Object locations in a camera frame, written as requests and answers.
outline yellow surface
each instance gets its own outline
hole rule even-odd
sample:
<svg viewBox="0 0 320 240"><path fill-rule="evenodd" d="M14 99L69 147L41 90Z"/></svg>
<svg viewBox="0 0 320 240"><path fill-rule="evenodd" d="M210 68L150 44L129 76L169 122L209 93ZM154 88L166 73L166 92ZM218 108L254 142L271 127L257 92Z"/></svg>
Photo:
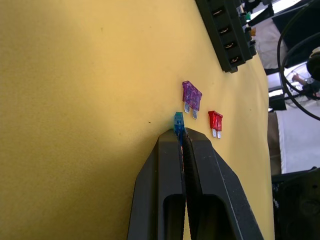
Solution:
<svg viewBox="0 0 320 240"><path fill-rule="evenodd" d="M126 239L135 178L183 111L185 80L203 93L185 125L274 238L261 62L223 73L194 0L0 0L0 59L1 240Z"/></svg>

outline purple fuse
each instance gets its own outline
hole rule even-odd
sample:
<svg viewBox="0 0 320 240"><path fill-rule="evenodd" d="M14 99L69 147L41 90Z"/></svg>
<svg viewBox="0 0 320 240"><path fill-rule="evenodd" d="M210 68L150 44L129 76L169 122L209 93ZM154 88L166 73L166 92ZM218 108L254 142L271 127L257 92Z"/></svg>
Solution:
<svg viewBox="0 0 320 240"><path fill-rule="evenodd" d="M188 114L190 112L190 107L193 109L193 118L197 119L197 112L200 110L200 100L202 93L196 89L195 86L189 81L184 81L182 83L183 87L183 98L184 101L184 111Z"/></svg>

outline red fuse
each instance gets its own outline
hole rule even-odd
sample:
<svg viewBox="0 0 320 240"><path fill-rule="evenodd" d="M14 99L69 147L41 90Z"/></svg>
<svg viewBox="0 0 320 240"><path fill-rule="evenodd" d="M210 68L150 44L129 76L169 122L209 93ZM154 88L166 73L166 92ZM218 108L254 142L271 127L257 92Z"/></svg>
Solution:
<svg viewBox="0 0 320 240"><path fill-rule="evenodd" d="M210 128L212 129L212 135L215 138L218 132L218 139L220 139L222 131L222 118L224 116L216 111L209 111L208 114L210 117Z"/></svg>

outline wire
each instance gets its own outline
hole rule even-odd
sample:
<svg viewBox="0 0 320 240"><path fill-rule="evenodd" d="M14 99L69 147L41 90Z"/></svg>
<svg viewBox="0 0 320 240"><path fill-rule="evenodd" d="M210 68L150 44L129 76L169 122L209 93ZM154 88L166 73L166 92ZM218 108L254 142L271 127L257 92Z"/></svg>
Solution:
<svg viewBox="0 0 320 240"><path fill-rule="evenodd" d="M309 3L307 3L305 5L304 8L302 8L290 21L289 23L285 26L285 28L283 29L279 41L278 41L278 45L277 45L277 53L276 53L276 58L277 58L277 63L278 63L278 68L281 68L281 60L280 60L280 48L281 48L281 42L284 38L284 36L286 35L288 29L295 23L295 21L308 9L310 8L313 4L315 4L316 2L318 2L319 0L311 0ZM284 77L284 81L286 84L288 84L290 86L291 89L295 90L297 93L299 94L303 94L313 100L320 100L320 97L318 96L313 96L312 94L307 94L305 92L302 92L301 90L297 89L296 87L294 87L288 80L286 77Z"/></svg>
<svg viewBox="0 0 320 240"><path fill-rule="evenodd" d="M294 98L294 96L291 94L291 92L288 89L287 83L289 83L289 81L286 79L284 71L285 71L285 64L286 61L288 59L288 57L299 47L301 47L303 44L317 38L318 36L320 36L320 32L316 33L306 39L304 39L303 41L299 42L297 45L295 45L289 52L288 54L284 57L283 61L282 61L282 65L281 65L281 60L280 60L280 47L281 47L281 42L285 36L285 34L287 33L288 29L294 24L294 22L308 9L310 8L313 4L315 4L316 2L318 2L319 0L311 0L309 3L306 4L306 6L301 9L290 21L289 23L285 26L285 28L283 29L279 41L278 41L278 45L277 45L277 63L278 63L278 67L280 69L280 79L284 88L284 91L286 92L286 94L289 96L289 98L291 99L291 101L301 110L303 111L305 114L309 115L310 117L319 120L320 121L320 117L312 114L311 112L309 112L308 110L306 110L303 106L301 106L298 101Z"/></svg>
<svg viewBox="0 0 320 240"><path fill-rule="evenodd" d="M280 79L281 79L281 82L283 84L283 88L284 88L284 91L286 92L286 94L288 94L288 97L291 99L291 101L301 110L303 111L305 114L309 115L310 117L314 118L314 119L317 119L320 121L320 117L312 114L311 112L309 112L308 110L306 110L303 106L300 105L300 103L298 103L298 101L294 98L294 96L291 94L291 92L289 91L288 89L288 86L286 84L286 77L285 77L285 74L284 74L284 71L285 71L285 64L286 64L286 61L288 59L288 57L290 55L292 55L292 53L297 50L298 48L300 48L302 45L306 44L307 42L313 40L313 39L316 39L320 37L320 32L302 40L301 42L299 42L297 45L295 45L288 53L287 55L284 57L283 61L282 61L282 65L280 67Z"/></svg>

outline blue fuse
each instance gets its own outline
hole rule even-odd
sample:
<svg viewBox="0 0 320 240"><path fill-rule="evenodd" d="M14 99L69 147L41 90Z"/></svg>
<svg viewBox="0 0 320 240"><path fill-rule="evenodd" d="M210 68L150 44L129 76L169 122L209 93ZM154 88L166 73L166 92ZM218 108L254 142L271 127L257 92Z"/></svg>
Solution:
<svg viewBox="0 0 320 240"><path fill-rule="evenodd" d="M182 134L185 131L184 115L182 112L176 112L174 115L174 132L180 140L182 146Z"/></svg>

